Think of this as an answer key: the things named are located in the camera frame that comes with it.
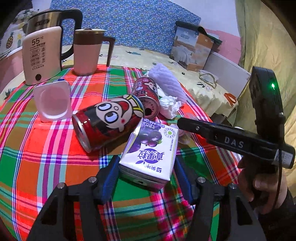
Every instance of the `electric kettle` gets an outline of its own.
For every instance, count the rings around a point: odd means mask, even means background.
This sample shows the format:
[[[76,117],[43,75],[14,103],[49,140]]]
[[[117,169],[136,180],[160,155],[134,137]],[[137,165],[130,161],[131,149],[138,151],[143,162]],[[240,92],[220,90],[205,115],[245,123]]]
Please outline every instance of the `electric kettle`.
[[[28,20],[26,37],[22,43],[22,60],[27,85],[35,85],[57,75],[62,70],[61,61],[73,54],[73,45],[65,53],[61,53],[63,35],[61,24],[64,19],[75,21],[74,31],[81,29],[82,12],[76,8],[45,11]]]

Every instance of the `human hand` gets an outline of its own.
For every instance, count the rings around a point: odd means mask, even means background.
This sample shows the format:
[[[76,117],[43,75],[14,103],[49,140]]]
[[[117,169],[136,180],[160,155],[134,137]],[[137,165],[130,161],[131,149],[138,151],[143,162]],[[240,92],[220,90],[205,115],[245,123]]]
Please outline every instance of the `human hand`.
[[[250,162],[249,157],[244,156],[239,164],[237,165],[238,168],[244,168],[238,177],[238,186],[243,195],[246,197],[246,199],[251,202],[254,199],[254,193],[251,190],[250,184],[247,181],[247,177],[245,175],[245,167],[248,166],[248,162]],[[276,197],[276,190],[279,180],[279,172],[274,174],[257,174],[252,182],[252,185],[255,189],[259,191],[265,191],[268,192],[268,200],[267,203],[264,204],[262,207],[259,208],[259,212],[261,214],[267,214],[271,212],[272,207],[274,205],[274,200]],[[279,197],[276,202],[275,208],[279,208],[287,195],[288,185],[287,185],[287,179],[284,172],[282,172],[281,177],[281,187],[279,191]]]

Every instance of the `cardboard box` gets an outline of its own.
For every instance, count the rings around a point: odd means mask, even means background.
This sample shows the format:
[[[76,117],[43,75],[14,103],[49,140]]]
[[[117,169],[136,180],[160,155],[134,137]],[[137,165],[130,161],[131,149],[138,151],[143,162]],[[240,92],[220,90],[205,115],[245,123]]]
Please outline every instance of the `cardboard box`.
[[[160,190],[172,175],[179,130],[142,118],[121,155],[121,175]]]
[[[203,69],[214,41],[195,30],[177,27],[170,58],[187,70]]]

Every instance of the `kettle handle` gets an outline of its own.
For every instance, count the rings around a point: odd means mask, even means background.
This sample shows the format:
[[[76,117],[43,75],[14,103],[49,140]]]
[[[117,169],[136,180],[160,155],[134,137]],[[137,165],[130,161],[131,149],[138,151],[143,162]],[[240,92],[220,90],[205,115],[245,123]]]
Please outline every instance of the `kettle handle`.
[[[64,11],[61,12],[60,25],[62,24],[62,21],[64,19],[71,18],[71,19],[73,19],[75,21],[75,27],[74,27],[74,32],[75,32],[76,29],[81,29],[82,17],[83,17],[82,12],[77,8],[64,10]],[[64,60],[64,59],[70,57],[72,54],[73,54],[73,44],[72,44],[71,48],[68,51],[61,54],[61,60]]]
[[[116,39],[114,37],[103,36],[102,41],[109,42],[109,50],[108,50],[107,65],[106,65],[107,67],[109,67]]]

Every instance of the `brown mug handle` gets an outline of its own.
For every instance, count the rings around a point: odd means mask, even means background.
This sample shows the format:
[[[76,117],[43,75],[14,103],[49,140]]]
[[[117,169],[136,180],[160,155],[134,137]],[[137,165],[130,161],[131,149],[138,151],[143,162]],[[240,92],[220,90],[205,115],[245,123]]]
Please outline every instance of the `brown mug handle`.
[[[109,67],[116,39],[114,37],[103,36],[102,40],[109,42],[109,50],[108,50],[107,65],[106,65],[107,67]]]

